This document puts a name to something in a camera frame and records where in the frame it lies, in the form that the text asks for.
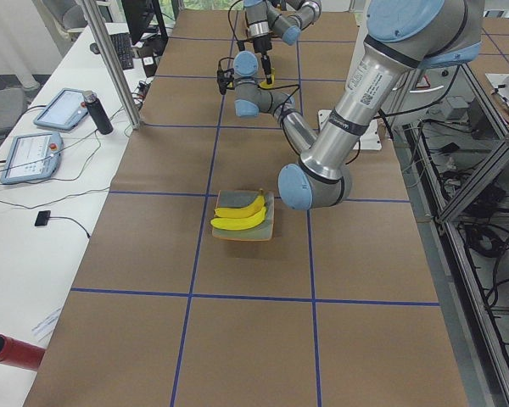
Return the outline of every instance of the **computer monitor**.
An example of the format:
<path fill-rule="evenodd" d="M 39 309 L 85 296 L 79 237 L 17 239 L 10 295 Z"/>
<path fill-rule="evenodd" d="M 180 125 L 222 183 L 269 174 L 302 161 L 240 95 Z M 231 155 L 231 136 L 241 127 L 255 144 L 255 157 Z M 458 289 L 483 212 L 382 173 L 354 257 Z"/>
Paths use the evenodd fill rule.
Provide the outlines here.
<path fill-rule="evenodd" d="M 136 44 L 142 39 L 142 35 L 148 29 L 153 17 L 156 17 L 159 23 L 162 39 L 165 43 L 168 42 L 168 33 L 159 0 L 122 0 L 122 8 L 125 10 L 132 44 Z"/>

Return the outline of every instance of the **tablet screen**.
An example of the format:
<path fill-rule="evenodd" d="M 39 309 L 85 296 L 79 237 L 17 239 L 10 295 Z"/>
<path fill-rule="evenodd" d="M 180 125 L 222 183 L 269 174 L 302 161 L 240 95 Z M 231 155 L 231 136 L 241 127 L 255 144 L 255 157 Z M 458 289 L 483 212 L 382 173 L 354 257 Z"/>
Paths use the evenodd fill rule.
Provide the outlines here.
<path fill-rule="evenodd" d="M 43 171 L 43 161 L 48 153 L 51 136 L 20 137 L 14 145 L 14 155 L 9 162 L 8 176 L 33 176 Z"/>
<path fill-rule="evenodd" d="M 49 124 L 65 125 L 81 108 L 83 95 L 81 92 L 64 91 L 60 97 L 48 108 L 39 120 Z"/>

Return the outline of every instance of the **green plate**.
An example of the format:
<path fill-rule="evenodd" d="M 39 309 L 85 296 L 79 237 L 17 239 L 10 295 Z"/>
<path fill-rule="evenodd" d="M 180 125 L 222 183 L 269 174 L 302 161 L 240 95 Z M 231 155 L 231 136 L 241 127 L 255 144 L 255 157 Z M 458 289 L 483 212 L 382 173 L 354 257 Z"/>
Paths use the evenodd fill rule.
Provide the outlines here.
<path fill-rule="evenodd" d="M 258 191 L 219 191 L 217 208 L 242 208 L 253 202 Z M 225 240 L 239 240 L 245 242 L 263 242 L 271 239 L 273 234 L 274 197 L 273 192 L 264 192 L 266 201 L 266 217 L 256 227 L 244 231 L 225 231 L 213 228 L 213 236 Z"/>

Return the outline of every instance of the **black thermos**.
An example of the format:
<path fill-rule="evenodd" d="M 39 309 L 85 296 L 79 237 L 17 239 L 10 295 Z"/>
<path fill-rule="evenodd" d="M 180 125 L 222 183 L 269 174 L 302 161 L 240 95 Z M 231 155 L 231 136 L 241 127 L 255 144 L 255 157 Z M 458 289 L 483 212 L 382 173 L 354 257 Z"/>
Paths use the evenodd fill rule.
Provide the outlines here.
<path fill-rule="evenodd" d="M 97 98 L 96 93 L 93 91 L 84 91 L 83 100 L 98 131 L 102 134 L 109 134 L 112 132 L 113 126 L 111 125 L 111 121 L 109 121 L 108 115 L 106 115 L 105 110 L 103 110 L 102 103 L 100 99 Z"/>

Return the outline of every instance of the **banana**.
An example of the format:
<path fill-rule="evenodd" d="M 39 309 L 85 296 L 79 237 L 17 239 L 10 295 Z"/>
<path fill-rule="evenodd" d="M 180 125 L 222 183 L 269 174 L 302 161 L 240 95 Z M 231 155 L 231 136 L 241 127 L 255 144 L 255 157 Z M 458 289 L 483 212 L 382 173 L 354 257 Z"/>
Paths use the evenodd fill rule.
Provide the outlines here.
<path fill-rule="evenodd" d="M 247 218 L 213 218 L 211 225 L 226 231 L 244 231 L 258 226 L 266 218 L 266 206 Z"/>
<path fill-rule="evenodd" d="M 248 218 L 259 212 L 265 204 L 264 193 L 260 190 L 260 193 L 249 205 L 242 208 L 215 208 L 215 216 L 233 219 Z"/>

